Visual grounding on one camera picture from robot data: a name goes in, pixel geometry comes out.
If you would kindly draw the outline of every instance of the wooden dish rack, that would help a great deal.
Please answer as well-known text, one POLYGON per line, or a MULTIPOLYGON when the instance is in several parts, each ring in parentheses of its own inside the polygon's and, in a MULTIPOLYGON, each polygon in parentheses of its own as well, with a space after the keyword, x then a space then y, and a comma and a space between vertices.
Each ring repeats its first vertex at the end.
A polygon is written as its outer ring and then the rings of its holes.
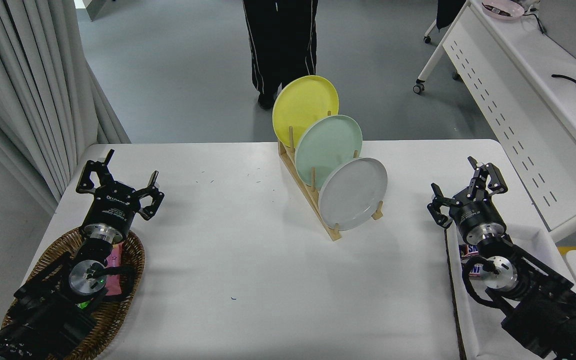
MULTIPOLYGON (((283 161, 283 164, 286 166, 286 169, 288 169, 288 172, 290 173, 290 175, 292 175, 292 178, 294 179, 295 183, 297 183, 297 186, 299 187, 299 189, 301 189, 301 193, 306 198, 306 200, 310 204, 310 207, 312 208, 312 210, 317 215, 317 218, 321 222, 321 225, 323 225, 323 227, 326 230, 326 232, 328 233, 328 235, 330 235, 330 239, 332 239, 332 241, 339 240, 339 239, 341 239, 341 234, 339 233, 339 224, 337 223, 337 224, 335 224, 334 228, 331 228, 328 225, 326 225, 326 223, 324 223, 324 220, 322 219, 322 214, 320 213, 320 206, 319 206, 320 192, 317 190, 317 187, 315 187, 315 179, 316 179, 315 168, 312 167, 312 169, 311 169, 311 171, 312 171, 311 184, 307 184, 307 183, 303 182, 302 179, 299 177, 299 174, 297 173, 297 167, 295 166, 296 148, 295 148, 295 137, 293 135, 293 127, 292 126, 288 127, 288 134, 289 134, 289 139, 290 139, 290 141, 289 141, 290 146, 284 145, 284 143, 282 143, 281 140, 277 139, 279 157, 283 161)), ((353 158, 358 157, 358 155, 359 155, 359 151, 355 150, 353 158)), ((377 210, 375 210, 375 212, 372 214, 373 219, 377 220, 377 219, 381 218, 382 216, 384 216, 384 214, 382 214, 382 206, 383 205, 384 205, 384 201, 380 200, 379 205, 377 206, 377 210)))

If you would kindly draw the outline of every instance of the caster wheel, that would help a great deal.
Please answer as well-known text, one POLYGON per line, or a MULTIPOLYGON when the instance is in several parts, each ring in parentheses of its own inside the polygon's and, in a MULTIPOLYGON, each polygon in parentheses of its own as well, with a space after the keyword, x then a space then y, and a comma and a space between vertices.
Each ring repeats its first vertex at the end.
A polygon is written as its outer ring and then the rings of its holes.
POLYGON ((412 91, 417 95, 420 95, 424 90, 424 84, 416 84, 412 87, 412 91))

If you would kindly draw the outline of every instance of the wicker basket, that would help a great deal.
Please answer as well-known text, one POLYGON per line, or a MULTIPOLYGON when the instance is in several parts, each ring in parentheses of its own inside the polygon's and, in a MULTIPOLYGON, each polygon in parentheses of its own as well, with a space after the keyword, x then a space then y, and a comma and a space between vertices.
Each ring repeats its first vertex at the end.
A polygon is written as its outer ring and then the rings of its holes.
MULTIPOLYGON (((42 253, 39 260, 37 260, 37 264, 34 265, 32 272, 30 272, 29 279, 36 276, 39 271, 45 269, 46 266, 54 262, 54 260, 66 251, 70 252, 74 257, 81 245, 82 237, 77 228, 68 231, 55 240, 55 242, 48 246, 42 253)), ((66 356, 66 360, 93 360, 113 341, 115 335, 117 335, 124 323, 128 308, 130 308, 130 304, 133 301, 142 274, 144 273, 145 264, 146 254, 144 253, 144 246, 142 246, 139 237, 130 231, 121 249, 121 265, 130 265, 134 267, 136 271, 132 292, 130 296, 121 302, 102 302, 98 306, 92 314, 92 317, 96 320, 96 326, 94 326, 93 330, 84 338, 81 344, 79 344, 70 355, 66 356)), ((120 284, 122 288, 124 287, 124 279, 125 276, 121 276, 120 284)), ((6 313, 6 317, 4 317, 2 322, 2 328, 10 322, 11 318, 9 314, 6 313)), ((55 357, 51 355, 48 356, 47 359, 53 360, 55 357)))

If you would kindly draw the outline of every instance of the yellow object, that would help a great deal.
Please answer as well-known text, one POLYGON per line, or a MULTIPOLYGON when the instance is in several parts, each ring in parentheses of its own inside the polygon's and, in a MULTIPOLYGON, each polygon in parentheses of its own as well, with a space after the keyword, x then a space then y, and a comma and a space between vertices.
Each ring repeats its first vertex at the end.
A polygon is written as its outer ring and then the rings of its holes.
POLYGON ((576 246, 557 246, 557 250, 564 256, 568 251, 576 250, 576 246))
POLYGON ((316 121, 339 113, 337 90, 317 75, 300 77, 281 90, 272 108, 272 128, 277 139, 290 147, 290 127, 297 147, 304 132, 316 121))

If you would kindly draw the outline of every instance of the person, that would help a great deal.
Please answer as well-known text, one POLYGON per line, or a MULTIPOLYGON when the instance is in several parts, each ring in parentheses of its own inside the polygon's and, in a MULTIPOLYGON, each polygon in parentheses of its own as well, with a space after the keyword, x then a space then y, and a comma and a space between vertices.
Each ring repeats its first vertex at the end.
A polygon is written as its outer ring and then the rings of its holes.
POLYGON ((257 103, 272 109, 279 86, 314 75, 318 0, 242 0, 257 103))

